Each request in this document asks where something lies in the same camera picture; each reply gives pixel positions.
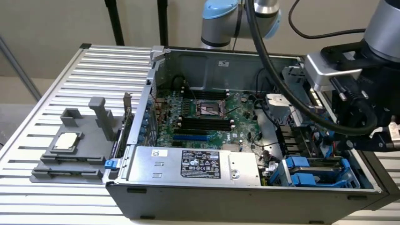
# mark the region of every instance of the power supply label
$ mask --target power supply label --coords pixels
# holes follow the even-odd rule
[[[180,175],[187,178],[220,179],[220,153],[181,151]]]

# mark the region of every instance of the sticker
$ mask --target sticker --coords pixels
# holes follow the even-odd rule
[[[228,67],[228,66],[229,66],[229,62],[219,61],[219,67]]]
[[[153,149],[151,151],[151,156],[153,156],[153,157],[167,157],[167,155],[168,155],[167,149]]]
[[[181,151],[180,175],[185,178],[220,179],[220,153]]]

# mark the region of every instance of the black pole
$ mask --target black pole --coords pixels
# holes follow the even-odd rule
[[[157,0],[160,45],[168,46],[168,0]]]
[[[115,43],[120,46],[124,46],[125,43],[124,43],[123,29],[120,27],[117,1],[116,0],[104,0],[104,2],[105,2],[107,9],[108,9],[108,14],[109,14]]]

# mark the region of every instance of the connector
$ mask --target connector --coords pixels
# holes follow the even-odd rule
[[[340,99],[345,101],[355,101],[367,99],[367,93],[359,89],[355,78],[351,75],[336,76],[329,79],[336,91],[339,92]]]

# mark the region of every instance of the capacitor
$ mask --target capacitor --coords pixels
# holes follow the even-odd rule
[[[239,140],[239,151],[243,151],[243,140]]]
[[[257,98],[255,97],[255,95],[249,95],[249,100],[251,100],[251,101],[253,101],[253,102],[255,102],[255,101],[256,101],[256,99],[257,99]]]
[[[148,100],[147,107],[151,108],[151,106],[152,106],[152,101]]]
[[[144,141],[144,136],[140,135],[140,136],[137,137],[137,143],[141,143],[143,141]]]
[[[248,132],[248,142],[251,142],[251,132]]]
[[[260,141],[261,138],[263,138],[263,133],[259,133],[259,135],[257,135],[257,141]]]
[[[148,118],[149,118],[149,112],[145,111],[144,114],[143,114],[143,119],[147,120]]]
[[[143,127],[145,127],[148,124],[149,124],[149,122],[148,122],[147,120],[144,120],[144,121],[141,122],[141,126],[143,126]]]
[[[257,120],[257,114],[256,114],[256,112],[255,111],[252,111],[252,120]]]
[[[139,134],[143,135],[144,133],[145,133],[145,129],[141,127],[141,128],[139,129]]]

